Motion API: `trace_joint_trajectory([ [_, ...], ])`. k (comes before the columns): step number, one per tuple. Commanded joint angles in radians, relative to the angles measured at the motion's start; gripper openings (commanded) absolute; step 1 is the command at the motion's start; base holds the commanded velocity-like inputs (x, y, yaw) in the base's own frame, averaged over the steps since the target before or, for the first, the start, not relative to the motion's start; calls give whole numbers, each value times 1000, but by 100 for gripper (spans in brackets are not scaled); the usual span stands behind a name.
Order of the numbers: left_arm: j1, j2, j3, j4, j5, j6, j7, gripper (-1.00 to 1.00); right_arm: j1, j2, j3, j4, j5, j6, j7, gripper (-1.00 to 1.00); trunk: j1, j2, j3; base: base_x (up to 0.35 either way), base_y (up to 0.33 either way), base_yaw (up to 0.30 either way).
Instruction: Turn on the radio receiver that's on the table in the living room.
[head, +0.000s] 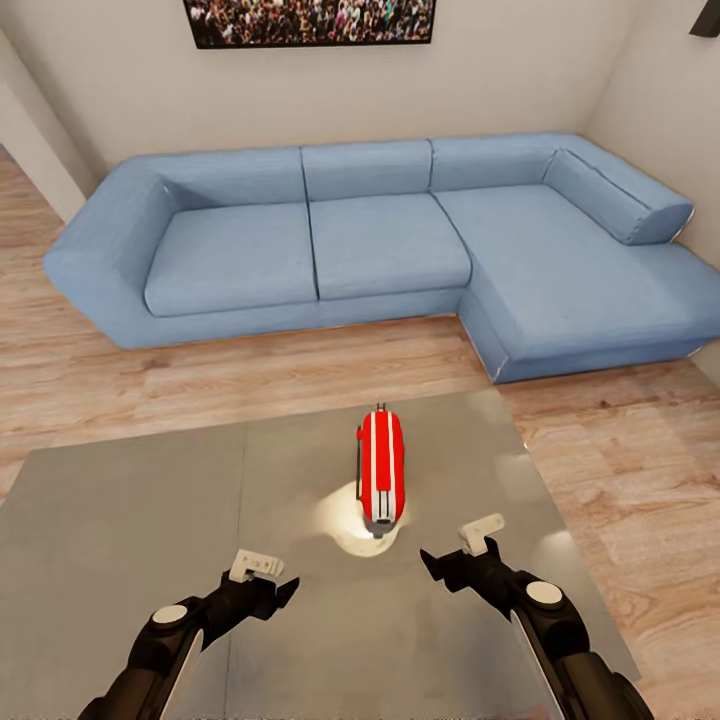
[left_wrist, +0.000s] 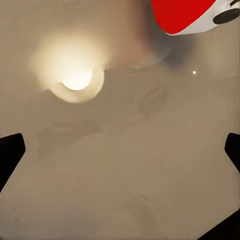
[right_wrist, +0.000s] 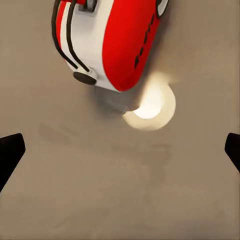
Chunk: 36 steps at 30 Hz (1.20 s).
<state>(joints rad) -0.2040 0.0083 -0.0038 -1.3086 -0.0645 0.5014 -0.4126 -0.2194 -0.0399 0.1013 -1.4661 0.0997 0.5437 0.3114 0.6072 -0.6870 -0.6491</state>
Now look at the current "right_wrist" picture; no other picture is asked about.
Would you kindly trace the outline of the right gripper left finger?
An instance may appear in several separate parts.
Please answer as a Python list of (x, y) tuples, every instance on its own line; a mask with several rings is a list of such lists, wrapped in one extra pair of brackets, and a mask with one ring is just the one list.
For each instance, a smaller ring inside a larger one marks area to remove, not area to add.
[(0, 138), (0, 192), (26, 151), (21, 133)]

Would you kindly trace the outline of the radio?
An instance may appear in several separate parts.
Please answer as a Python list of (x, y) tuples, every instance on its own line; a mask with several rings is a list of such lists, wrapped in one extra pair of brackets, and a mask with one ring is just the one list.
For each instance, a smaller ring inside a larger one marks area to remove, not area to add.
[(133, 88), (169, 0), (55, 0), (55, 48), (75, 79), (118, 93)]

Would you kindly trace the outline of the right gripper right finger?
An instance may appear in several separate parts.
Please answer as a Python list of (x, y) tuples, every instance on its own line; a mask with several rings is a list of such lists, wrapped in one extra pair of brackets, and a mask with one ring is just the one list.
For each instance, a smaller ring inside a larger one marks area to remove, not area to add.
[(225, 152), (240, 172), (240, 135), (229, 133), (225, 143)]

